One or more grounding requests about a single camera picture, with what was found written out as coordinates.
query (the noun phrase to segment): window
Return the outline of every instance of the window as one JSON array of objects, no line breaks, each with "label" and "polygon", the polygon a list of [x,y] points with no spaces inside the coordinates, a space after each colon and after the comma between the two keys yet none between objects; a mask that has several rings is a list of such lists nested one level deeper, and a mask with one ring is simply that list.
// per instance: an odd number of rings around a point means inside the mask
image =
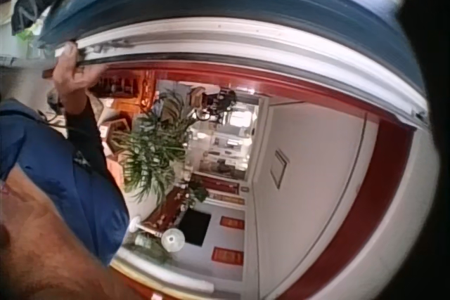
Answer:
[{"label": "window", "polygon": [[236,111],[231,113],[230,124],[232,126],[249,127],[252,123],[252,113],[251,112],[242,112]]}]

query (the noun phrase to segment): hand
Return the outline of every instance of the hand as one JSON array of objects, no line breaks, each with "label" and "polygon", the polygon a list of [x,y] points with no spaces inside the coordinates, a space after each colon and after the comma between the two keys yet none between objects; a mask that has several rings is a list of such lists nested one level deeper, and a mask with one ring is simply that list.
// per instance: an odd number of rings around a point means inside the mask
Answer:
[{"label": "hand", "polygon": [[63,54],[53,71],[53,83],[65,111],[71,115],[83,112],[87,104],[86,90],[94,86],[106,69],[105,65],[91,65],[77,69],[78,49],[66,43]]}]

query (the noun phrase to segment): palm plant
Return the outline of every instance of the palm plant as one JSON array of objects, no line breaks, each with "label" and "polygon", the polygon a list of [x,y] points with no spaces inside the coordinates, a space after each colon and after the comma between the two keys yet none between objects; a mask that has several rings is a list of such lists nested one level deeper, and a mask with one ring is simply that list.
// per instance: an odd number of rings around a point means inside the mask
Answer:
[{"label": "palm plant", "polygon": [[186,114],[186,105],[175,92],[161,96],[154,108],[139,118],[136,130],[117,133],[115,139],[125,153],[125,191],[136,191],[138,202],[153,192],[159,204],[175,179],[171,163],[185,160],[188,129],[196,119],[192,112]]}]

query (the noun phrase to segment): picture frame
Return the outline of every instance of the picture frame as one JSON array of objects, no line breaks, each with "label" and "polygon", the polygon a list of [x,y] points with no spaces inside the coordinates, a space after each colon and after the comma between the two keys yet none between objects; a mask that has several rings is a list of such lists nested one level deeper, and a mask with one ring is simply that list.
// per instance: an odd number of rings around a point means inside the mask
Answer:
[{"label": "picture frame", "polygon": [[286,167],[288,166],[289,159],[280,149],[275,150],[274,160],[270,168],[270,174],[274,180],[275,186],[280,190],[281,182],[283,181]]}]

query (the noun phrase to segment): fingers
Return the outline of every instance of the fingers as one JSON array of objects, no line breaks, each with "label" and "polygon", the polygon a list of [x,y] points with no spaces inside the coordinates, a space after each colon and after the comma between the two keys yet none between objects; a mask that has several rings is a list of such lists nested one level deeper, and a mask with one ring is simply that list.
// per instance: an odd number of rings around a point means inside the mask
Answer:
[{"label": "fingers", "polygon": [[58,59],[53,76],[62,77],[73,76],[77,66],[78,48],[73,42],[68,42],[64,46],[63,54]]},{"label": "fingers", "polygon": [[74,85],[77,88],[91,88],[95,86],[102,73],[106,70],[106,65],[86,66],[82,72],[74,75]]}]

